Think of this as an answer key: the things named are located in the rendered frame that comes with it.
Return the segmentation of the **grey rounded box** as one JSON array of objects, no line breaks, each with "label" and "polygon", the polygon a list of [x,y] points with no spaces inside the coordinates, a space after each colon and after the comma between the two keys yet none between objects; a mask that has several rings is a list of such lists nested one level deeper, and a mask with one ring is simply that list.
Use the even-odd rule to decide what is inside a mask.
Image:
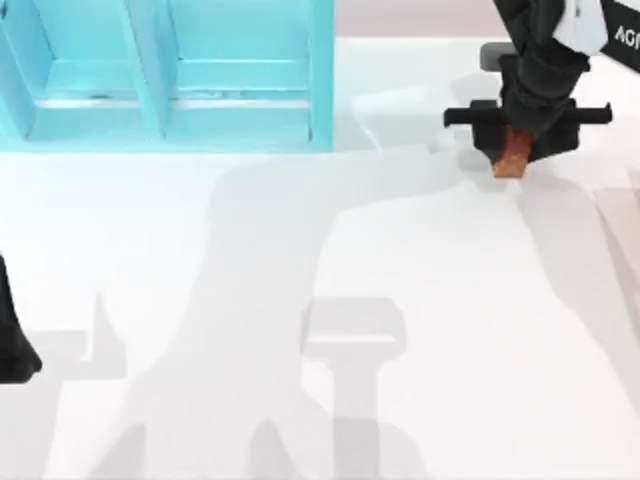
[{"label": "grey rounded box", "polygon": [[488,42],[479,50],[480,68],[485,72],[498,72],[500,58],[504,55],[514,55],[516,49],[508,42]]}]

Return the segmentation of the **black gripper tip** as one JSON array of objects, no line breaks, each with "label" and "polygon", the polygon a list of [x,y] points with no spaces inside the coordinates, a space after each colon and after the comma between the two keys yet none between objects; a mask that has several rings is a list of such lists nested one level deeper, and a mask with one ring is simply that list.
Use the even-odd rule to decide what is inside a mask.
[{"label": "black gripper tip", "polygon": [[6,262],[0,254],[0,385],[26,384],[43,362],[19,322]]}]

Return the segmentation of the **light blue rack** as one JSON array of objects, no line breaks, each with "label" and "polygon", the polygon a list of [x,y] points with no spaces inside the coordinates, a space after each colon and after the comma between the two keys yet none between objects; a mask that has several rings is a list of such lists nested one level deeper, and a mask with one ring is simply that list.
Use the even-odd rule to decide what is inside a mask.
[{"label": "light blue rack", "polygon": [[335,0],[0,0],[0,152],[325,152]]}]

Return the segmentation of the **orange brown book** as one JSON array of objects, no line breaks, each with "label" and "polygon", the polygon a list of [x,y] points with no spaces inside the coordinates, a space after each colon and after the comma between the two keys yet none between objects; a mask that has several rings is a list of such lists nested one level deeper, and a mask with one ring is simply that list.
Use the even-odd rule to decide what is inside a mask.
[{"label": "orange brown book", "polygon": [[504,129],[504,145],[492,171],[495,178],[521,179],[529,163],[534,137],[511,125]]}]

